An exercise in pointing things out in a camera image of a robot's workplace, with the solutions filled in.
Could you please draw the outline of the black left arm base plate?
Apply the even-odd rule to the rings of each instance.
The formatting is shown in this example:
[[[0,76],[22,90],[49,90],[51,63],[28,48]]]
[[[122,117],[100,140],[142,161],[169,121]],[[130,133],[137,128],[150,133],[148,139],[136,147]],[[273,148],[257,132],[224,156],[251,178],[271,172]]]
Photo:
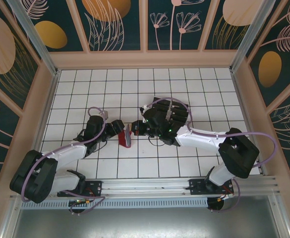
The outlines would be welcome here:
[[[65,191],[70,191],[76,195],[82,196],[100,196],[102,191],[101,181],[83,181],[78,183],[62,183],[60,188],[57,190],[58,197],[73,196],[66,193]]]

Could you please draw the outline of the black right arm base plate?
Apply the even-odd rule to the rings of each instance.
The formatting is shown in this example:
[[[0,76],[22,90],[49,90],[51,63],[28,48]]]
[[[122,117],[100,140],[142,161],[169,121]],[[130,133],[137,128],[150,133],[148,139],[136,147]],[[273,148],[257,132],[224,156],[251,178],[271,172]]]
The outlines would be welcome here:
[[[190,179],[189,187],[186,189],[190,190],[191,195],[225,195],[234,193],[231,180],[218,186],[205,179]]]

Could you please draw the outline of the grey metal panel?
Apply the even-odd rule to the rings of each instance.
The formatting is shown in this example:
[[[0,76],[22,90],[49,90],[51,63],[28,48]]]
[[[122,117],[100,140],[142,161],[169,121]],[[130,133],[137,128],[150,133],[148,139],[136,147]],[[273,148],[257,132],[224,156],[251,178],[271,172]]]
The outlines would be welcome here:
[[[23,210],[13,238],[280,238],[266,197],[224,213],[206,208]]]

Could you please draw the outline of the red card holder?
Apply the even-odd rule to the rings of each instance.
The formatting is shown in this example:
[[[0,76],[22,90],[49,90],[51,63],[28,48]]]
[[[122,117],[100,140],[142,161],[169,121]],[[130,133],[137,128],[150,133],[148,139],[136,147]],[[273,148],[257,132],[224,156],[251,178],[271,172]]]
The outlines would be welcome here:
[[[118,134],[118,143],[125,148],[131,147],[131,134],[130,124],[125,125],[123,131]]]

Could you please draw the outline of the aluminium mounting rail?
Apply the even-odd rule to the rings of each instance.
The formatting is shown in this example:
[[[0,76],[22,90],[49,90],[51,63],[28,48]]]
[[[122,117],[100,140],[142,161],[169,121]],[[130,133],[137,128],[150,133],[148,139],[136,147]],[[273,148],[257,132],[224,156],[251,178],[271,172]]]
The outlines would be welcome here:
[[[102,191],[100,196],[106,197],[179,197],[190,196],[189,187],[190,179],[204,179],[199,178],[141,178],[141,179],[85,179],[85,181],[101,181]],[[228,196],[244,195],[244,196],[257,196],[257,195],[271,195],[278,194],[280,189],[274,177],[270,176],[250,176],[247,179],[236,178],[232,181],[234,193]],[[85,197],[76,195],[70,191],[65,191],[76,197]],[[192,195],[200,197],[219,197],[221,195]]]

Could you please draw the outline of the aluminium frame post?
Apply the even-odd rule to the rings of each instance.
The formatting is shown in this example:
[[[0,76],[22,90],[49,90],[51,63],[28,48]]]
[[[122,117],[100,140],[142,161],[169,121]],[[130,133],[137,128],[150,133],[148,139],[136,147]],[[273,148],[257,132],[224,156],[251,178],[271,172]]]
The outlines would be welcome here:
[[[28,34],[31,42],[33,43],[39,55],[41,56],[48,70],[53,76],[56,76],[57,68],[55,64],[53,63],[53,60],[50,57],[50,54],[46,46],[44,45],[38,32],[36,31],[35,26],[33,25],[32,21],[28,17],[25,9],[23,8],[22,3],[19,0],[6,0],[6,1],[9,4],[12,11],[14,11],[17,19],[19,20],[25,32]]]
[[[231,74],[235,74],[235,72],[238,70],[246,56],[246,53],[250,49],[252,43],[255,41],[255,38],[259,35],[260,30],[263,28],[263,25],[266,22],[269,14],[274,12],[273,8],[275,5],[276,0],[263,0],[263,2],[260,4],[259,9],[256,11],[256,14],[251,21],[251,24],[249,25],[230,64]]]

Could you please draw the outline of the aluminium table edge strip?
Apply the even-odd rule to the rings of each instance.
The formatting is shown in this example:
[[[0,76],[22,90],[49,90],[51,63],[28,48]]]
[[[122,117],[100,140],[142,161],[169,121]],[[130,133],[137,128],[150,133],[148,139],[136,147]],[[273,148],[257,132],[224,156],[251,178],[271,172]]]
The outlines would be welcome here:
[[[43,110],[40,116],[39,124],[36,131],[35,140],[33,142],[32,148],[36,151],[41,151],[41,143],[44,137],[45,128],[48,122],[49,113],[54,100],[55,92],[58,86],[58,81],[60,78],[61,70],[57,70],[55,76],[52,77],[49,90],[47,93],[46,100],[43,104]]]
[[[252,73],[246,69],[239,69],[234,73],[234,82],[242,101],[243,113],[247,120],[248,131],[259,132],[263,112],[263,102]]]

